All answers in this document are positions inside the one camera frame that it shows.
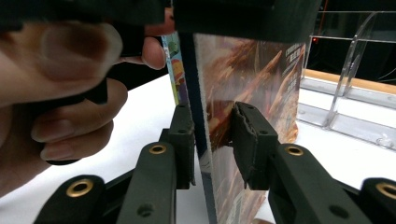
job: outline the dvd case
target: dvd case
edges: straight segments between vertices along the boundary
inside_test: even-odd
[[[200,34],[179,40],[210,223],[251,223],[264,191],[245,189],[233,157],[231,112],[235,102],[254,105],[281,143],[293,142],[304,44]]]

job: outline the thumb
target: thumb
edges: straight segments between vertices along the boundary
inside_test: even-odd
[[[0,106],[63,98],[97,85],[122,43],[108,24],[28,24],[0,35]]]

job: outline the wooden edge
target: wooden edge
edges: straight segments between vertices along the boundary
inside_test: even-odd
[[[340,78],[340,76],[335,74],[319,72],[311,69],[305,69],[304,72],[307,77],[323,79],[330,82],[338,82]],[[371,90],[371,91],[382,91],[389,94],[396,94],[396,86],[373,82],[373,81],[367,81],[359,78],[352,79],[352,86],[363,88],[366,90]]]

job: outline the human hand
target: human hand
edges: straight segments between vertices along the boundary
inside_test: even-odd
[[[44,160],[80,159],[102,149],[127,91],[117,80],[108,79],[106,105],[83,101],[55,108],[35,120],[26,103],[87,91],[114,63],[163,68],[163,49],[150,36],[173,29],[169,19],[165,25],[148,26],[142,57],[127,59],[119,59],[120,36],[108,24],[36,23],[0,35],[0,196],[49,167]],[[44,150],[37,141],[45,143]]]

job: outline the finger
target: finger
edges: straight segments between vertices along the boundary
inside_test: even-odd
[[[145,27],[146,36],[170,35],[174,31],[175,20],[173,17],[173,10],[171,8],[167,8],[165,10],[165,19],[163,24],[146,25]]]
[[[112,130],[113,121],[110,121],[94,132],[59,142],[47,143],[41,151],[40,157],[44,161],[78,160],[89,157],[107,145]]]
[[[0,106],[62,98],[98,84],[122,44],[107,24],[26,24],[0,35]]]
[[[39,116],[33,125],[32,138],[37,142],[56,142],[100,129],[116,117],[128,98],[125,86],[115,79],[107,79],[107,92],[107,104],[85,100]]]
[[[166,55],[160,42],[154,37],[146,37],[141,57],[120,58],[121,62],[145,64],[153,69],[162,69],[166,65]]]

